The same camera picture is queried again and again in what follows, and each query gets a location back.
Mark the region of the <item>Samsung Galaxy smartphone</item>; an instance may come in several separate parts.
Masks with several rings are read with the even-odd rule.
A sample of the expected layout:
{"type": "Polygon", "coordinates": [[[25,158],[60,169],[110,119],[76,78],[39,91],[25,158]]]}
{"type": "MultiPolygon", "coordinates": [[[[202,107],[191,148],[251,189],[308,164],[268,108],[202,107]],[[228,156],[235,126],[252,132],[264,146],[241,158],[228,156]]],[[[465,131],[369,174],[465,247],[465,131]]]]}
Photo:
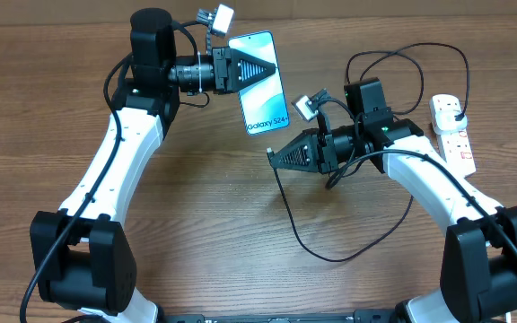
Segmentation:
{"type": "Polygon", "coordinates": [[[239,91],[247,134],[258,135],[287,127],[290,118],[272,33],[261,31],[232,37],[228,46],[275,65],[272,75],[239,91]]]}

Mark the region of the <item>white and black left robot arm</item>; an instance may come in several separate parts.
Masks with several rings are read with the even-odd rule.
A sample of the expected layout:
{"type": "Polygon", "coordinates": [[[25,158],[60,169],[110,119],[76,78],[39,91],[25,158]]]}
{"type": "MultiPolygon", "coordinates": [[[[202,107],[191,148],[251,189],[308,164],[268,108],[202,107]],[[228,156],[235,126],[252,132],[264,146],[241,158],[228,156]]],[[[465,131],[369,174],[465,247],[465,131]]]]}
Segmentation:
{"type": "Polygon", "coordinates": [[[161,8],[130,18],[130,52],[110,71],[103,96],[110,123],[73,193],[55,212],[31,222],[35,272],[28,292],[73,310],[77,321],[162,322],[161,306],[136,286],[136,261],[124,233],[127,209],[145,166],[161,146],[180,107],[180,95],[231,94],[273,104],[278,74],[267,31],[230,38],[179,56],[177,22],[161,8]]]}

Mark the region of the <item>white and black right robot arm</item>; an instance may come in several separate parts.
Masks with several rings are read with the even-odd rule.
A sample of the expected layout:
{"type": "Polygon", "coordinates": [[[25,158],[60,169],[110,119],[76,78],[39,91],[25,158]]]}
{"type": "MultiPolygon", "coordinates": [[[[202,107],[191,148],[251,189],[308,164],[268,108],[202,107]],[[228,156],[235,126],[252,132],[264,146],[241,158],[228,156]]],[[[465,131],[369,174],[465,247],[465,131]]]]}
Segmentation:
{"type": "Polygon", "coordinates": [[[322,112],[326,92],[294,102],[304,130],[278,152],[275,170],[318,172],[333,187],[354,164],[371,161],[432,216],[445,242],[436,290],[391,310],[356,310],[357,322],[496,322],[517,310],[517,205],[505,207],[470,185],[433,148],[420,127],[395,119],[376,78],[345,86],[353,120],[332,128],[322,112]]]}

